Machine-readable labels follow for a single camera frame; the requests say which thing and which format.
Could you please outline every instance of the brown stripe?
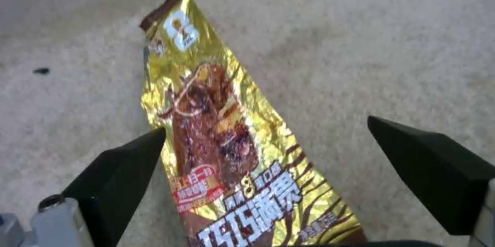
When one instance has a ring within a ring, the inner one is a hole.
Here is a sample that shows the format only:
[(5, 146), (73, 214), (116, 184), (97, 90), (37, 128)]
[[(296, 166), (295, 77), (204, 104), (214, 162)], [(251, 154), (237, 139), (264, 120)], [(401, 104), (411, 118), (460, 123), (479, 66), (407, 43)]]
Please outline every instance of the brown stripe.
[[(325, 215), (325, 214), (327, 214), (327, 213), (331, 212), (332, 210), (334, 210), (335, 206), (336, 206), (338, 203), (340, 203), (340, 200), (341, 200), (341, 199), (339, 198), (339, 199), (338, 199), (338, 201), (335, 201), (335, 203), (333, 203), (333, 204), (332, 204), (329, 208), (327, 208), (327, 210), (325, 210), (325, 211), (323, 212), (323, 214), (321, 214), (321, 215)], [(347, 205), (344, 205), (344, 206), (343, 206), (343, 209), (342, 209), (342, 210), (341, 210), (341, 212), (339, 213), (339, 216), (337, 217), (337, 219), (339, 219), (340, 217), (342, 217), (343, 211), (345, 211), (346, 209), (347, 209)], [(327, 228), (327, 230), (325, 230), (325, 231), (324, 231), (324, 232), (320, 235), (320, 237), (318, 237), (318, 240), (317, 240), (316, 242), (317, 242), (317, 243), (320, 243), (320, 240), (323, 238), (323, 236), (325, 235), (325, 233), (326, 233), (329, 229), (331, 229), (331, 228), (333, 228), (334, 226), (336, 226), (336, 224), (337, 224), (338, 222), (339, 222), (339, 221), (336, 221), (334, 224), (332, 224), (332, 226), (329, 226), (329, 227)]]
[(169, 12), (180, 0), (166, 0), (159, 8), (148, 14), (139, 25), (143, 31), (147, 31), (154, 22), (159, 21)]
[(347, 215), (346, 217), (343, 217), (339, 221), (336, 221), (335, 224), (332, 226), (332, 228), (333, 227), (336, 227), (336, 226), (339, 226), (340, 224), (342, 224), (344, 222), (347, 222), (347, 220), (349, 220), (353, 216), (354, 216), (354, 213), (351, 213), (351, 214)]
[(311, 182), (313, 182), (313, 179), (314, 177), (311, 177), (308, 181), (306, 181), (302, 186), (301, 186), (301, 192), (304, 188), (306, 188), (307, 186), (309, 186), (311, 184)]
[(300, 163), (302, 163), (304, 158), (306, 158), (306, 155), (304, 155), (304, 152), (301, 152), (301, 154), (299, 154), (299, 156), (294, 161), (292, 161), (292, 163), (287, 164), (286, 168), (290, 169), (297, 167)]
[(319, 183), (318, 185), (316, 185), (314, 188), (309, 189), (309, 190), (306, 192), (306, 194), (304, 194), (303, 196), (307, 196), (310, 192), (312, 192), (313, 190), (318, 189), (318, 187), (320, 187), (320, 186), (324, 185), (325, 183), (327, 183), (327, 180), (322, 180), (322, 182), (320, 182), (320, 183)]
[(347, 205), (345, 204), (342, 209), (341, 209), (341, 212), (339, 212), (339, 215), (337, 215), (337, 219), (340, 219), (340, 217), (342, 217), (342, 215), (345, 213), (345, 210), (347, 209)]
[(296, 181), (298, 181), (300, 178), (302, 178), (302, 176), (304, 176), (312, 168), (313, 168), (313, 163), (309, 162), (308, 166), (306, 166), (306, 168), (304, 169), (304, 171), (302, 171), (302, 173), (299, 175), (299, 177), (296, 179)]
[(291, 152), (293, 152), (294, 150), (297, 150), (299, 148), (299, 144), (296, 143), (295, 145), (289, 147), (286, 151), (285, 151), (285, 154), (290, 154)]
[(338, 236), (341, 236), (342, 234), (347, 233), (348, 231), (352, 231), (352, 230), (357, 229), (357, 228), (359, 228), (359, 226), (356, 226), (356, 227), (350, 227), (350, 228), (345, 229), (345, 230), (343, 230), (343, 231), (340, 231), (340, 232), (338, 232), (338, 233), (334, 233), (334, 235), (332, 235), (332, 237), (331, 237), (331, 238), (329, 238), (329, 239), (328, 239), (328, 241), (327, 241), (326, 243), (329, 243), (330, 241), (332, 241), (332, 240), (336, 239)]
[(287, 234), (281, 246), (287, 246), (287, 243), (290, 240), (290, 237), (292, 236), (292, 213), (287, 215), (287, 217), (285, 217), (285, 226), (287, 228)]
[[(318, 201), (324, 194), (327, 194), (331, 190), (328, 189), (327, 191), (323, 192), (319, 196), (317, 196), (309, 205), (308, 207), (304, 210), (304, 214), (302, 216), (302, 223), (301, 223), (301, 230), (304, 230), (307, 227), (308, 221), (309, 221), (309, 215), (311, 215), (311, 210), (313, 209), (313, 205)], [(300, 245), (302, 243), (302, 238), (299, 235), (297, 237), (297, 240), (294, 242), (294, 245)]]

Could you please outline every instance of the floor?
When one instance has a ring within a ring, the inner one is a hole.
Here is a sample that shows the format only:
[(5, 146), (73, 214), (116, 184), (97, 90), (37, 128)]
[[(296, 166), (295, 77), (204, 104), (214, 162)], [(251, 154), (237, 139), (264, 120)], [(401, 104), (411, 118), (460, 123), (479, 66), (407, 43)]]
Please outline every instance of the floor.
[[(149, 128), (143, 33), (162, 0), (0, 0), (0, 211), (27, 227), (107, 148)], [(495, 0), (196, 0), (373, 240), (447, 235), (399, 179), (369, 114), (495, 162)], [(49, 67), (47, 75), (35, 75)], [(184, 245), (157, 167), (121, 247)]]

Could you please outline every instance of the small black debris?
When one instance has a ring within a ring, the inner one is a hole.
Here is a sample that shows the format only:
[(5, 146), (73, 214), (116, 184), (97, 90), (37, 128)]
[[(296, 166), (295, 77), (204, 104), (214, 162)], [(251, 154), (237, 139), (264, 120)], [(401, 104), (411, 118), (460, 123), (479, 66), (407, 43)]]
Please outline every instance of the small black debris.
[(50, 73), (50, 69), (48, 67), (40, 67), (38, 69), (33, 70), (32, 72), (34, 74), (46, 75), (46, 74)]

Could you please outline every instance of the gold foil wrapper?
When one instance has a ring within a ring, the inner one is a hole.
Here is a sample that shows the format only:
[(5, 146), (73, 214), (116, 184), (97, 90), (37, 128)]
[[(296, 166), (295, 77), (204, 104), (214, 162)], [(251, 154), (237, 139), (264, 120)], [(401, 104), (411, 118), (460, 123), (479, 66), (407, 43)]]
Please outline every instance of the gold foil wrapper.
[[(142, 106), (150, 125), (167, 131), (161, 160), (191, 245), (311, 245), (362, 235), (350, 208), (308, 161), (194, 0), (167, 0), (141, 27), (147, 39)], [(198, 143), (203, 137), (207, 141)], [(199, 160), (210, 162), (194, 164), (196, 152), (203, 155)], [(282, 176), (297, 185), (289, 201), (273, 192)], [(273, 193), (265, 197), (271, 196), (275, 210), (261, 206), (268, 189)], [(227, 204), (236, 194), (242, 200)], [(259, 236), (239, 213), (246, 219), (259, 214), (251, 222), (260, 224)]]

